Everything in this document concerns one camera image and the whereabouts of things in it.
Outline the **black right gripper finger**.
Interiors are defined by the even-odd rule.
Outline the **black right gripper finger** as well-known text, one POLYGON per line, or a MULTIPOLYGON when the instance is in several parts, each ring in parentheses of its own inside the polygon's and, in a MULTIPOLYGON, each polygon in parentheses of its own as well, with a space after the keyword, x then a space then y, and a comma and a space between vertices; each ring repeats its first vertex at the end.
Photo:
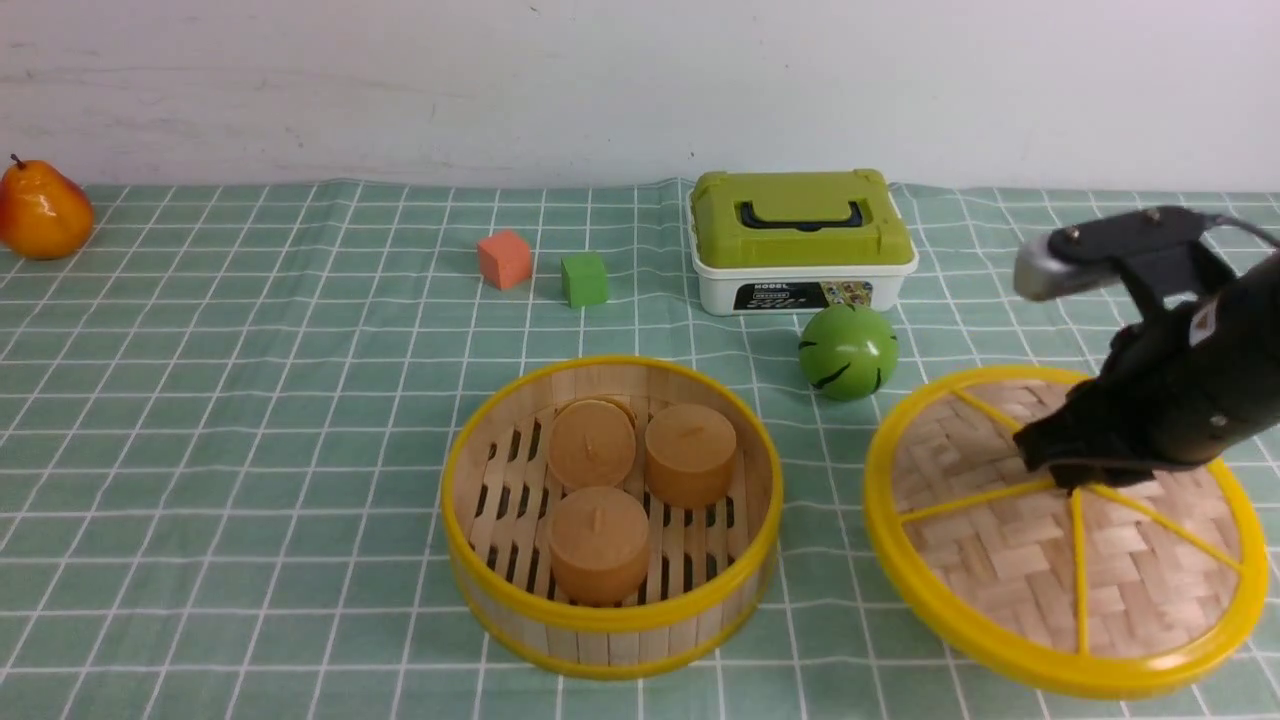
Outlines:
POLYGON ((1137 457, 1064 457, 1055 461, 1055 484, 1066 493, 1087 486, 1123 489, 1151 480, 1151 460, 1137 457))

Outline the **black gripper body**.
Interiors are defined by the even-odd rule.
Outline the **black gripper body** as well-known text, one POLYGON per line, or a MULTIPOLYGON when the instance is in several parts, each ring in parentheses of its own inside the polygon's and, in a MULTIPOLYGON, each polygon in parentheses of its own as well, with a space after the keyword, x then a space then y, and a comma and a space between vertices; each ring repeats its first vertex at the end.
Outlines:
POLYGON ((1197 468, 1277 425, 1277 256, 1243 275, 1216 266, 1211 288, 1126 269, 1140 310, 1078 398, 1074 462, 1148 471, 1197 468))

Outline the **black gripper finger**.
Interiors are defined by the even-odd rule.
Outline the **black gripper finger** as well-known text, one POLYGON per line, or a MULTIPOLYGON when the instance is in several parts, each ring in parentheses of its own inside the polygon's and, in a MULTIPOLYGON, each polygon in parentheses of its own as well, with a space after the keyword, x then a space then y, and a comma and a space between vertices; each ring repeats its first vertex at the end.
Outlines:
POLYGON ((1084 436, 1085 410, 1064 405, 1012 433, 1012 442, 1029 474, 1085 475, 1085 465, 1075 459, 1073 448, 1084 436))

